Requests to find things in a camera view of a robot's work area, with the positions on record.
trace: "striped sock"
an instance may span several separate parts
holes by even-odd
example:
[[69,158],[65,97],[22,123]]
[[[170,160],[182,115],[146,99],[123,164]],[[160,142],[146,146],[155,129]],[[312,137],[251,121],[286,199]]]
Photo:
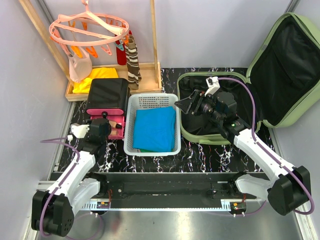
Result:
[[129,36],[129,43],[125,45],[126,66],[128,68],[128,82],[130,89],[137,90],[141,81],[140,67],[138,61],[138,50],[135,39]]

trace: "yellow cloth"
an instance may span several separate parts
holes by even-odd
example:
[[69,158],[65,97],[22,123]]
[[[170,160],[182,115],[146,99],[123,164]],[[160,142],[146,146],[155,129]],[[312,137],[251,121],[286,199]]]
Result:
[[118,74],[115,68],[99,67],[93,68],[89,76],[83,79],[80,83],[75,82],[73,93],[74,94],[88,94],[91,86],[92,79],[116,79]]

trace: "white wall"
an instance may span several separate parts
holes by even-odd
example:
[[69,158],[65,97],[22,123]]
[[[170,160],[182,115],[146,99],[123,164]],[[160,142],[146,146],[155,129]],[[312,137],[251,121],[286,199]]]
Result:
[[33,194],[45,180],[68,102],[67,80],[18,0],[0,7],[0,233],[19,240]]
[[[54,19],[84,11],[80,0],[44,0]],[[290,0],[155,0],[158,59],[163,68],[248,67]],[[139,61],[153,62],[150,0],[90,0],[92,12],[125,19]],[[116,64],[95,48],[94,65]]]
[[[301,0],[296,10],[320,29],[320,1]],[[311,215],[320,236],[320,101],[316,102],[294,125],[275,129],[275,135],[284,157],[297,167],[305,166],[311,174],[311,192],[315,210]]]
[[248,67],[289,0],[156,0],[164,68]]

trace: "blue towel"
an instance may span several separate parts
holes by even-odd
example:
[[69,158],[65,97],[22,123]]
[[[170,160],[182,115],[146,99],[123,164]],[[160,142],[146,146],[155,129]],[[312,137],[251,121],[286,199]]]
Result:
[[172,106],[136,111],[133,148],[157,153],[175,147],[176,111]]

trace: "wooden frame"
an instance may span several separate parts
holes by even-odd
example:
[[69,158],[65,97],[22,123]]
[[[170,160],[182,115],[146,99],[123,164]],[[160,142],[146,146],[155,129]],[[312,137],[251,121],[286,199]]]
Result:
[[[43,21],[40,19],[38,13],[36,12],[34,6],[31,3],[31,0],[19,0],[24,11],[32,21],[33,25],[39,32],[43,41],[49,48],[54,59],[64,72],[66,78],[68,79],[68,86],[66,88],[65,97],[68,101],[85,101],[88,98],[87,93],[73,93],[74,82],[70,79],[69,75],[69,64],[65,58],[61,55],[56,43],[50,39],[49,30],[45,27]],[[158,62],[158,52],[157,52],[157,35],[156,35],[156,15],[155,15],[155,0],[150,0],[150,10],[151,10],[151,21],[152,21],[152,39],[153,39],[153,54],[154,62],[140,63],[140,73],[142,80],[139,83],[138,90],[132,90],[132,94],[139,93],[161,93],[161,68],[160,63]],[[128,78],[128,69],[125,65],[100,65],[93,66],[94,68],[98,67],[107,67],[115,68],[119,78]]]

